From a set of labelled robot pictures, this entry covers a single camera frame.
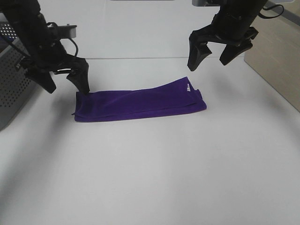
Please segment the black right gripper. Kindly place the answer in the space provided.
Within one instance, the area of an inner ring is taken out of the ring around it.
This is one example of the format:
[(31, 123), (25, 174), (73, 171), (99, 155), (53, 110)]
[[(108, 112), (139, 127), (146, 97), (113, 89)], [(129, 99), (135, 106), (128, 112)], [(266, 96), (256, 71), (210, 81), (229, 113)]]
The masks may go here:
[(251, 24), (258, 14), (258, 9), (220, 9), (209, 26), (192, 31), (189, 36), (187, 62), (190, 71), (195, 71), (200, 63), (212, 54), (207, 46), (208, 42), (227, 45), (220, 56), (224, 66), (251, 49), (253, 45), (248, 41), (258, 34)]

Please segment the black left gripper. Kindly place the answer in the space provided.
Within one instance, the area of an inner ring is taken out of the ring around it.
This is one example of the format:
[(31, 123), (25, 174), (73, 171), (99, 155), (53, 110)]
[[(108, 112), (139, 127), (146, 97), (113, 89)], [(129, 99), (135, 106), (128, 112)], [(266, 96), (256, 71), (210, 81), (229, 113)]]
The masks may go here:
[(68, 74), (67, 79), (82, 93), (90, 92), (88, 82), (89, 64), (86, 59), (77, 57), (78, 45), (74, 40), (70, 40), (75, 47), (75, 54), (70, 55), (60, 42), (53, 46), (42, 48), (35, 56), (24, 58), (22, 67), (27, 70), (25, 77), (34, 81), (48, 93), (56, 90), (56, 85), (51, 78), (49, 71), (56, 75)]

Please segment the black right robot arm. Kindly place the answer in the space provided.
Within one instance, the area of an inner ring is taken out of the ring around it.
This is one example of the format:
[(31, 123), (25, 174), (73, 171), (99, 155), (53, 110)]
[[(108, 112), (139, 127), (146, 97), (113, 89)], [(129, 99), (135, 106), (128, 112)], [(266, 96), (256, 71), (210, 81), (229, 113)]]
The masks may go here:
[(208, 43), (226, 45), (219, 60), (225, 66), (237, 56), (252, 48), (258, 31), (251, 26), (267, 1), (265, 0), (194, 0), (201, 7), (219, 6), (211, 24), (194, 30), (189, 36), (187, 66), (195, 71), (212, 54)]

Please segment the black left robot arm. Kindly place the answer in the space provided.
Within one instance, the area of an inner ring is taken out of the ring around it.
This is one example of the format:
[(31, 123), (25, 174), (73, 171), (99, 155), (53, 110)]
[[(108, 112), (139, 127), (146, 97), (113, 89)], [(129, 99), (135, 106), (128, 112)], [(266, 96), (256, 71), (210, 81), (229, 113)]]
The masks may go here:
[(62, 39), (73, 42), (75, 25), (58, 26), (46, 22), (36, 0), (2, 0), (0, 10), (27, 50), (21, 61), (21, 66), (27, 70), (27, 78), (53, 93), (56, 85), (51, 73), (66, 74), (82, 94), (89, 93), (86, 59), (79, 58), (76, 53), (68, 54), (61, 43)]

